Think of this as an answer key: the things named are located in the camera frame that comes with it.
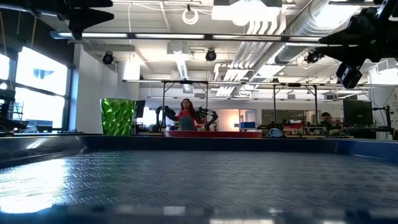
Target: white wall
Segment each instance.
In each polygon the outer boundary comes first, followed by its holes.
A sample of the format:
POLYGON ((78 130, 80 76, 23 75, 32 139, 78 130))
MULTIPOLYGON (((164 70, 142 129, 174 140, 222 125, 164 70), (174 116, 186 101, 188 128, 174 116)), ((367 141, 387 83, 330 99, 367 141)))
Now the white wall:
POLYGON ((118 72, 109 69, 103 63, 85 52, 81 45, 75 46, 76 65, 72 91, 70 129, 84 133, 101 134, 102 98, 138 99, 137 83, 122 83, 123 63, 118 72))
MULTIPOLYGON (((377 72, 376 68, 369 70, 369 82, 370 84, 386 84, 386 85, 396 85, 398 84, 398 69, 392 68, 377 72)), ((390 111, 394 112, 391 114, 391 125, 393 128, 398 127, 398 91, 395 87, 389 88, 372 88, 369 91, 369 97, 373 101, 373 107, 384 107, 389 105, 390 111)), ((374 111, 373 116, 381 124, 387 126, 386 113, 384 111, 374 111)), ((379 140, 385 140, 385 133, 376 133, 376 138, 379 140)))

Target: ceiling light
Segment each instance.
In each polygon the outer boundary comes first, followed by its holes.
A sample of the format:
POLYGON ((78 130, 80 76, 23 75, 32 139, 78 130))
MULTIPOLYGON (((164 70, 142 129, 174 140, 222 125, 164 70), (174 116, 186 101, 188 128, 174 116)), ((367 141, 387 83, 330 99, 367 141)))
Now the ceiling light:
POLYGON ((208 82, 209 84, 232 84, 232 85, 240 85, 240 84, 244 84, 242 82, 214 82, 214 81, 210 81, 208 82))
POLYGON ((321 38, 322 37, 306 37, 306 36, 300 37, 300 36, 296 36, 296 37, 289 37, 289 41, 291 41, 291 42, 299 42, 299 43, 310 42, 310 43, 317 44, 321 38))
MULTIPOLYGON (((58 33, 60 37, 70 37, 72 38, 72 34, 68 32, 58 33)), ((127 38, 127 34, 120 33, 83 33, 83 38, 127 38)))
POLYGON ((213 35, 215 40, 251 40, 251 41, 269 41, 279 42, 282 40, 279 36, 274 35, 213 35))
POLYGON ((203 34, 136 34, 137 39, 204 39, 203 34))
POLYGON ((123 82, 132 82, 132 83, 161 83, 161 80, 123 80, 123 82))

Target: camera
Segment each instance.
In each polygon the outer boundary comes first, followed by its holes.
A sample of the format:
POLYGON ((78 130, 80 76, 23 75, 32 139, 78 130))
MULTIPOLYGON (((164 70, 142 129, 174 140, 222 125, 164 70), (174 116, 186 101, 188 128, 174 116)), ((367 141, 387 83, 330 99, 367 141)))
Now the camera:
POLYGON ((111 65, 113 63, 114 57, 112 52, 106 52, 104 57, 102 58, 102 62, 105 65, 111 65))
POLYGON ((336 76, 338 77, 338 83, 343 84, 345 88, 350 89, 354 88, 356 84, 358 84, 362 77, 362 73, 356 68, 342 63, 336 72, 336 76))
POLYGON ((323 57, 324 55, 317 52, 316 50, 310 50, 304 60, 307 63, 317 63, 323 57))
POLYGON ((213 62, 214 60, 216 60, 216 58, 217 58, 217 54, 214 51, 214 49, 208 49, 207 53, 206 53, 206 61, 213 62))

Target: security camera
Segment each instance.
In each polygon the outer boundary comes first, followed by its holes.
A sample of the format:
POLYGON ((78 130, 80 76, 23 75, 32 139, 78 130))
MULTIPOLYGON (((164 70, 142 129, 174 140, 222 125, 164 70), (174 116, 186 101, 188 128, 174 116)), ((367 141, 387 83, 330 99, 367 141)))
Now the security camera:
POLYGON ((105 56, 102 58, 102 62, 104 62, 105 65, 111 65, 113 60, 114 57, 112 52, 106 52, 105 56))
POLYGON ((214 51, 214 49, 208 49, 207 53, 206 53, 206 61, 212 62, 212 61, 216 60, 216 58, 217 58, 217 54, 214 51))
POLYGON ((307 63, 317 63, 323 57, 324 55, 317 52, 316 50, 310 50, 304 60, 307 63))

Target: green faceted sculpture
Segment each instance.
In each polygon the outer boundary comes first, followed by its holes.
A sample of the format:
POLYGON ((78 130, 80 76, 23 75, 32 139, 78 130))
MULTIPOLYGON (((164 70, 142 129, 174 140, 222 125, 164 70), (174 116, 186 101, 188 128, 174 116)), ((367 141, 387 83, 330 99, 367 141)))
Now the green faceted sculpture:
POLYGON ((125 99, 101 99, 103 134, 129 136, 136 102, 125 99))

